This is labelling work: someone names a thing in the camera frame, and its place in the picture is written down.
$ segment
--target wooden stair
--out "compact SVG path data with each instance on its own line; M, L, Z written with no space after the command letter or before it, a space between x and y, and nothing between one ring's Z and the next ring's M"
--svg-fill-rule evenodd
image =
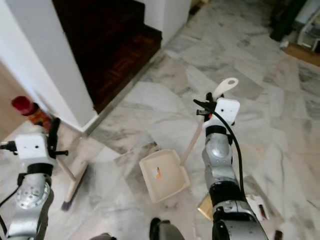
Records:
M83 80L100 113L160 49L134 0L53 0Z

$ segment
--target dustpan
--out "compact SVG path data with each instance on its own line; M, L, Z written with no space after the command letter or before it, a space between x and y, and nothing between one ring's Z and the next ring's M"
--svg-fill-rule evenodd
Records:
M153 203L159 203L190 186L184 164L197 142L202 125L201 122L182 160L174 149L160 150L140 160L139 165Z

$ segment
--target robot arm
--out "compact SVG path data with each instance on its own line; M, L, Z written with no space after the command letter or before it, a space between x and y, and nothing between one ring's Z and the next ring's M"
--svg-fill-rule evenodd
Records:
M268 240L232 167L233 139L226 124L234 122L240 104L225 98L214 102L211 93L207 94L206 99L208 102L194 102L205 109L198 110L197 115L203 115L205 121L203 126L206 139L202 158L205 164L205 181L213 205L212 239ZM216 112L219 112L223 122L214 115Z
M57 164L57 155L68 151L56 151L60 120L56 118L48 137L44 129L35 125L31 133L18 135L15 141L1 144L1 149L19 155L26 167L21 173L22 184L16 193L13 219L6 234L8 240L42 240L48 226L48 211L54 199L51 175Z

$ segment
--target red bottle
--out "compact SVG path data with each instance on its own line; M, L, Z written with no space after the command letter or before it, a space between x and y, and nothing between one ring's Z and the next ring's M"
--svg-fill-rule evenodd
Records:
M42 123L46 132L49 132L51 118L41 110L38 104L31 102L26 96L17 96L11 101L11 105L33 124Z

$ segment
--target black cable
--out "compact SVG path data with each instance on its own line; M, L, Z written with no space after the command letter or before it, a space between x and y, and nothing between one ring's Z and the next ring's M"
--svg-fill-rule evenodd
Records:
M228 123L215 111L213 112L213 115L215 115L226 127L226 129L228 129L229 133L231 134L231 137L234 140L234 144L236 147L236 151L238 152L238 160L239 160L239 178L240 178L240 190L243 194L243 196L245 195L245 188L244 188L244 176L243 176L243 170L242 170L242 156L241 156L241 151L240 151L240 147L239 147L239 143L236 139L236 136L234 134L234 132L231 130L230 126L228 125Z
M2 206L3 204L5 204L5 203L18 191L19 187L20 187L20 186L18 186L18 187L16 188L16 190L14 190L9 196L7 196L7 197L0 203L0 208L1 208L1 206ZM6 224L5 224L5 221L4 221L3 218L1 217L1 215L0 215L0 225L1 225L1 227L2 227L2 230L3 230L4 235L7 235L8 229L7 229L7 226L6 226Z

